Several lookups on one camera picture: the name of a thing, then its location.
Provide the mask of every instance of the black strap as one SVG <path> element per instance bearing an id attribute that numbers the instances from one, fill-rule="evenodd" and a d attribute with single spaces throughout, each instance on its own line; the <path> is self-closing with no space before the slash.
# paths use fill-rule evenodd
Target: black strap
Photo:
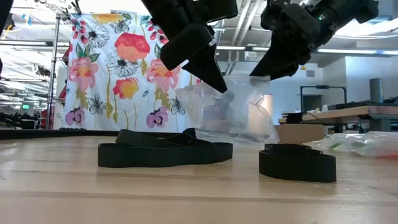
<path id="1" fill-rule="evenodd" d="M 268 144 L 260 151 L 259 170 L 284 180 L 336 182 L 336 157 L 308 146 Z"/>
<path id="2" fill-rule="evenodd" d="M 232 159 L 233 145 L 202 141 L 192 130 L 165 138 L 150 133 L 121 130 L 116 144 L 98 146 L 100 167 L 172 167 L 189 164 L 212 164 Z"/>

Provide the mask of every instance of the purple flower print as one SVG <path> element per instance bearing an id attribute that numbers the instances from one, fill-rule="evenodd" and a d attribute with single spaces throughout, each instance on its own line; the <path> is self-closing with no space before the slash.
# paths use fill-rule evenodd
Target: purple flower print
<path id="1" fill-rule="evenodd" d="M 84 120 L 86 119 L 85 112 L 79 108 L 75 108 L 73 111 L 67 113 L 65 116 L 65 121 L 67 122 L 68 126 L 73 125 L 73 123 L 76 123 L 76 125 L 82 124 Z"/>
<path id="2" fill-rule="evenodd" d="M 165 123 L 169 120 L 169 116 L 166 113 L 167 108 L 162 106 L 159 110 L 155 110 L 150 113 L 147 117 L 147 125 L 150 128 L 157 126 L 158 128 L 164 128 Z"/>

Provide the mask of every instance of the wooden tabletop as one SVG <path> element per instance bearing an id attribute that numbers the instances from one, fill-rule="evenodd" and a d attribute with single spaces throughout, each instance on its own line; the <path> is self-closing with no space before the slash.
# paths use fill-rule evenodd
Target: wooden tabletop
<path id="1" fill-rule="evenodd" d="M 1 224 L 397 223 L 398 161 L 337 154 L 338 182 L 264 177 L 257 149 L 163 169 L 97 167 L 108 137 L 0 141 Z"/>
<path id="2" fill-rule="evenodd" d="M 398 117 L 398 106 L 359 106 L 356 108 L 347 108 L 342 110 L 326 111 L 314 113 L 316 117 L 306 114 L 303 115 L 304 123 L 356 123 L 359 121 L 360 115 L 396 115 Z M 279 119 L 280 124 L 286 123 L 286 118 Z"/>

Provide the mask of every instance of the floral curtain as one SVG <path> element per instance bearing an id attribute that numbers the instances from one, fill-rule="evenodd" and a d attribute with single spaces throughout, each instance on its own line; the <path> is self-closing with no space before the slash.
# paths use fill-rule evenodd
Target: floral curtain
<path id="1" fill-rule="evenodd" d="M 64 128 L 190 127 L 174 89 L 199 80 L 181 67 L 166 69 L 160 48 L 168 40 L 149 19 L 130 13 L 72 15 Z"/>

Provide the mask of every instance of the plastic wrap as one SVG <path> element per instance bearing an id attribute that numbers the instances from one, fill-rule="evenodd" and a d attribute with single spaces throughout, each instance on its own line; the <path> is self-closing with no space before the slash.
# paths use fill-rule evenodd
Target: plastic wrap
<path id="1" fill-rule="evenodd" d="M 278 143 L 272 119 L 261 106 L 269 78 L 231 75 L 225 82 L 228 91 L 223 94 L 206 83 L 175 91 L 197 138 L 256 148 Z"/>
<path id="2" fill-rule="evenodd" d="M 363 136 L 364 134 L 330 134 L 322 140 L 310 142 L 306 145 L 322 151 L 353 152 L 351 143 Z"/>
<path id="3" fill-rule="evenodd" d="M 367 134 L 332 134 L 306 145 L 322 151 L 355 152 L 367 157 L 398 158 L 398 133 L 371 131 Z"/>

